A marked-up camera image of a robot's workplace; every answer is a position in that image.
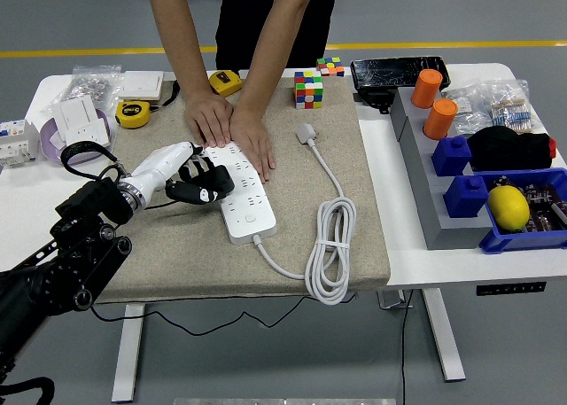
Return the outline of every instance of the person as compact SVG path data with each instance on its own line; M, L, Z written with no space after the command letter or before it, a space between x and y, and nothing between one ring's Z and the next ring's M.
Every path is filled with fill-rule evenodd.
M234 140L261 181L269 181L276 159L262 117L286 67L315 66L322 58L335 0L222 0L217 69L249 69L234 107L210 88L187 0L150 2L196 141L223 147Z

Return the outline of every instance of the human hand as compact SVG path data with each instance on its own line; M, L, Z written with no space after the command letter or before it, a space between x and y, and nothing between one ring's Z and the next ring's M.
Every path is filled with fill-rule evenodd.
M220 146L230 142L229 119L232 105L212 91L191 97L185 107L185 120L199 145Z
M276 168L276 159L261 116L235 108L230 118L230 135L258 172L261 182L269 181L269 172Z

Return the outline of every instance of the black case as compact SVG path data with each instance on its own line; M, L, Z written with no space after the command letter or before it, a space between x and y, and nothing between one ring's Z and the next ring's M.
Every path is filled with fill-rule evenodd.
M396 89L414 87L419 73L432 68L443 75L439 90L451 84L441 57L358 59L351 62L354 88L361 99L382 114L388 114Z

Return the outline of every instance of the beige fabric mat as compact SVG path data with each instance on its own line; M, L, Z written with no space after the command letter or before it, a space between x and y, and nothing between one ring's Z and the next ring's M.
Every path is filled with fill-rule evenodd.
M293 79L282 79L265 115L277 161L265 189L277 233L263 244L281 267L303 274L315 242L317 208L338 195L309 147L296 137L300 123L311 123L318 133L317 149L358 212L349 289L373 290L386 285L390 265L353 96L346 78L325 77L323 84L323 108L297 110ZM238 93L229 100L236 103L237 98ZM192 140L183 108L179 97L144 127L120 129L113 152L128 171L161 146ZM168 201L160 191L151 204ZM230 243L218 203L145 210L119 234L128 236L134 249L101 294L101 303L307 292L303 281L269 267L254 244Z

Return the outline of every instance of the power strip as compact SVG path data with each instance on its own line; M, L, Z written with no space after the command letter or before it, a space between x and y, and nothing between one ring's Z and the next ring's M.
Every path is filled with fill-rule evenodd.
M267 238L277 231L276 217L264 186L252 163L238 144L208 148L206 154L215 166L223 165L234 182L234 190L221 200L222 216L235 245L252 242L252 237Z

